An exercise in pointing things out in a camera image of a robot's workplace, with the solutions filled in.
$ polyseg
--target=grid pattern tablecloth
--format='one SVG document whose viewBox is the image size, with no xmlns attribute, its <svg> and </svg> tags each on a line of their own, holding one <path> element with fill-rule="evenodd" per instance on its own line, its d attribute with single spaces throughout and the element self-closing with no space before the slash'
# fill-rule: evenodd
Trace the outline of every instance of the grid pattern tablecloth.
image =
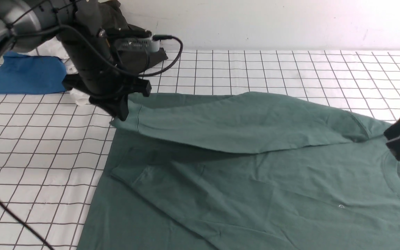
<svg viewBox="0 0 400 250">
<path fill-rule="evenodd" d="M 388 122 L 400 117 L 400 52 L 185 51 L 149 79 L 154 92 L 271 92 Z M 56 249 L 76 249 L 115 133 L 110 120 L 67 93 L 0 95 L 0 199 Z M 0 208 L 5 249 L 44 248 Z"/>
</svg>

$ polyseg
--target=white wall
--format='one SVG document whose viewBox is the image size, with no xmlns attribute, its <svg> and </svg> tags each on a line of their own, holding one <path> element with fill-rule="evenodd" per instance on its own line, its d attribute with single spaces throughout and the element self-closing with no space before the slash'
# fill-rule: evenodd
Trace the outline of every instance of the white wall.
<svg viewBox="0 0 400 250">
<path fill-rule="evenodd" d="M 195 49 L 400 49 L 400 0 L 119 0 Z"/>
</svg>

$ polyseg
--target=blue cloth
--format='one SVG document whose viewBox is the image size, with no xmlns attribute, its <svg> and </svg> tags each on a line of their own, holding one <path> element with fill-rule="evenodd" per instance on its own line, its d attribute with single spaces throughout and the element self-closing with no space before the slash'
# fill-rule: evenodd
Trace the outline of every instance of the blue cloth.
<svg viewBox="0 0 400 250">
<path fill-rule="evenodd" d="M 43 95 L 64 92 L 66 67 L 57 57 L 30 57 L 15 52 L 0 67 L 0 94 Z"/>
</svg>

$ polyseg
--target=green cloth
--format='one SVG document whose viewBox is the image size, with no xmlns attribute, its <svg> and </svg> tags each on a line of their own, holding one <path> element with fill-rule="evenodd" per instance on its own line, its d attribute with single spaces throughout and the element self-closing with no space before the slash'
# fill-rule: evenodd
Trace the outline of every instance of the green cloth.
<svg viewBox="0 0 400 250">
<path fill-rule="evenodd" d="M 388 123 L 285 95 L 132 95 L 78 250 L 400 249 Z"/>
</svg>

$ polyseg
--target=white cloth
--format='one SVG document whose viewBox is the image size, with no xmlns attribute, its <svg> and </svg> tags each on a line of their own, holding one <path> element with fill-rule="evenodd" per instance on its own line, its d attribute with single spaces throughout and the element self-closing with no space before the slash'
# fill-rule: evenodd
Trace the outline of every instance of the white cloth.
<svg viewBox="0 0 400 250">
<path fill-rule="evenodd" d="M 24 55 L 28 55 L 31 57 L 58 57 L 66 66 L 66 72 L 68 75 L 78 74 L 78 71 L 76 70 L 75 65 L 73 65 L 72 60 L 70 60 L 67 51 L 63 47 L 62 43 L 58 41 L 58 39 L 55 37 L 41 44 L 36 49 L 28 53 L 24 53 Z"/>
<path fill-rule="evenodd" d="M 84 106 L 84 105 L 90 104 L 88 94 L 83 93 L 77 89 L 72 89 L 69 93 L 70 93 L 70 98 L 72 98 L 72 100 L 78 106 Z"/>
</svg>

